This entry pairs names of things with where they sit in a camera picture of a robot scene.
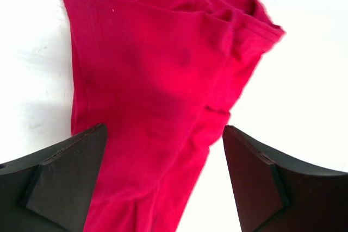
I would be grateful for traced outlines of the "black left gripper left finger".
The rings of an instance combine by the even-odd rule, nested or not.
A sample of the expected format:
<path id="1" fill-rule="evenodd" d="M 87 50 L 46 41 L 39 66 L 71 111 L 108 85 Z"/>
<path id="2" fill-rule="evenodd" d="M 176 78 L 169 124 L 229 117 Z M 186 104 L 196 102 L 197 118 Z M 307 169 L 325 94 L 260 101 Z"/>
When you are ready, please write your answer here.
<path id="1" fill-rule="evenodd" d="M 107 128 L 1 164 L 1 231 L 82 231 L 100 171 Z"/>

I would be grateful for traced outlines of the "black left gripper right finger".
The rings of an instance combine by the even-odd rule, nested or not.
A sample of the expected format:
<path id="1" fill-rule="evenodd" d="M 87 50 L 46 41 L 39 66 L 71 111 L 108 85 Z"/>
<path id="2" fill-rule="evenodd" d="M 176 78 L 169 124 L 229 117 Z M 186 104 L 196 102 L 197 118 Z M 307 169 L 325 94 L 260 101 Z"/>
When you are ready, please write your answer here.
<path id="1" fill-rule="evenodd" d="M 299 160 L 234 126 L 222 138 L 242 231 L 347 231 L 347 173 Z"/>

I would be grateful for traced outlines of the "magenta t shirt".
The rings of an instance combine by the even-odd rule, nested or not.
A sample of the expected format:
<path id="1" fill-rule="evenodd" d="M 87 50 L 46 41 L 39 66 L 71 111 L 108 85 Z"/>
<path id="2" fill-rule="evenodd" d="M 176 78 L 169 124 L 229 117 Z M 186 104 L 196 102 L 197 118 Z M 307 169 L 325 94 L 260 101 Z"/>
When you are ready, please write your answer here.
<path id="1" fill-rule="evenodd" d="M 85 231 L 175 231 L 262 55 L 283 36 L 259 0 L 63 0 L 71 132 L 108 141 Z"/>

